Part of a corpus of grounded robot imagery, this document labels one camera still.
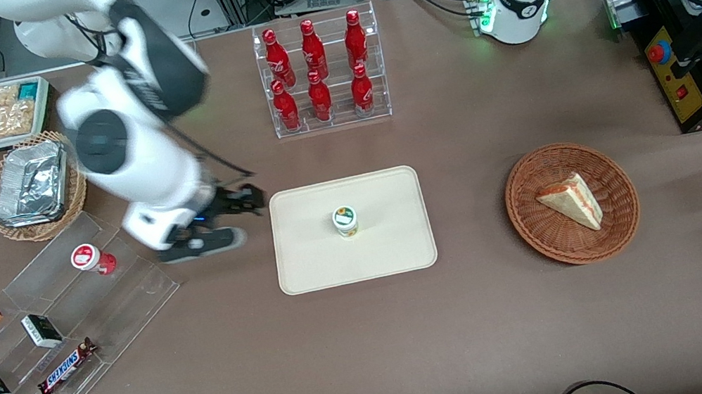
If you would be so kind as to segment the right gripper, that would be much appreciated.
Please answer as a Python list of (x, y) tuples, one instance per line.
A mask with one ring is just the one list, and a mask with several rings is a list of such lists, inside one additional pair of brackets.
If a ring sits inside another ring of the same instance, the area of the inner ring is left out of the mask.
[(231, 214), (234, 209), (234, 214), (261, 212), (266, 208), (265, 193), (254, 184), (241, 185), (239, 189), (230, 191), (222, 186), (217, 186), (215, 195), (212, 197), (209, 205), (206, 205), (198, 214), (198, 223), (206, 224), (217, 222), (219, 217), (226, 214)]

